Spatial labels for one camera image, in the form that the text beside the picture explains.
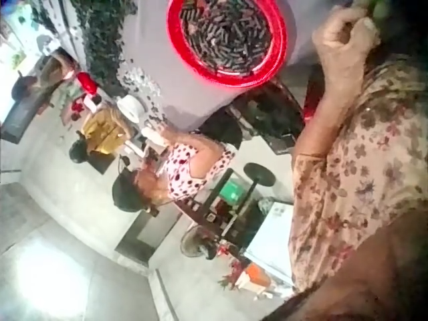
table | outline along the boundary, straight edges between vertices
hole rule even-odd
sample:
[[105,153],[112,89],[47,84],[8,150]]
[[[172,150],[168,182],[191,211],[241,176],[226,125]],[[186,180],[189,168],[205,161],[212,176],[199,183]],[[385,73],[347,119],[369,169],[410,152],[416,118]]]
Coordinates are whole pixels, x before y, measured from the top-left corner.
[[288,240],[293,205],[275,202],[243,255],[266,272],[293,286]]

wrist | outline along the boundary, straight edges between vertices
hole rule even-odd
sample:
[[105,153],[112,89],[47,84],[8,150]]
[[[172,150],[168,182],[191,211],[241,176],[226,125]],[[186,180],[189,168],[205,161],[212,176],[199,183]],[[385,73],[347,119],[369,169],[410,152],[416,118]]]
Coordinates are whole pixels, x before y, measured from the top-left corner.
[[332,127],[341,126],[355,100],[356,96],[341,96],[340,94],[326,92],[315,111],[314,117]]

dark hair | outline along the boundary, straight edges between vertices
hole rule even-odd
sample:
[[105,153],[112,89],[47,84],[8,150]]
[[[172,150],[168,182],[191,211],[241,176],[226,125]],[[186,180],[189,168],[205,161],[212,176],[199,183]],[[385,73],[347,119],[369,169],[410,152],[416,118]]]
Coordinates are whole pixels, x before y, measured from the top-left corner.
[[91,100],[95,105],[98,105],[99,103],[101,103],[102,98],[100,95],[96,94],[94,97],[91,98]]
[[79,135],[79,139],[73,143],[68,154],[74,163],[80,164],[88,160],[88,143],[81,132],[77,133]]
[[12,87],[11,96],[14,101],[20,102],[30,95],[30,87],[37,81],[34,76],[19,77]]
[[146,208],[147,200],[134,185],[137,171],[122,170],[113,183],[112,197],[114,205],[121,211],[135,213]]
[[80,119],[80,114],[74,112],[70,117],[74,122]]

polka dot dress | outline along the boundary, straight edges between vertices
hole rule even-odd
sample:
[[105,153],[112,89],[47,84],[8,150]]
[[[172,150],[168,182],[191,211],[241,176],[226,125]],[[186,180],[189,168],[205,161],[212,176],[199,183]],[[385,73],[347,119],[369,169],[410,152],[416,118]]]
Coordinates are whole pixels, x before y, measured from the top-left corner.
[[168,175],[168,191],[170,199],[184,199],[196,195],[217,174],[224,171],[233,157],[236,149],[224,145],[225,150],[220,159],[213,165],[204,179],[195,179],[190,174],[190,159],[197,150],[189,145],[176,144],[165,163],[164,171]]

floral blouse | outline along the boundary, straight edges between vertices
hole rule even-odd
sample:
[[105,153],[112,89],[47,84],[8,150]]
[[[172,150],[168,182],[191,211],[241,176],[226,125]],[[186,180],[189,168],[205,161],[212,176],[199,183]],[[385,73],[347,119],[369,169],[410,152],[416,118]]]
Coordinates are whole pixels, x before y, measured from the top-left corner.
[[373,70],[328,156],[297,156],[289,243],[297,291],[333,275],[379,227],[428,208],[422,70],[405,57]]

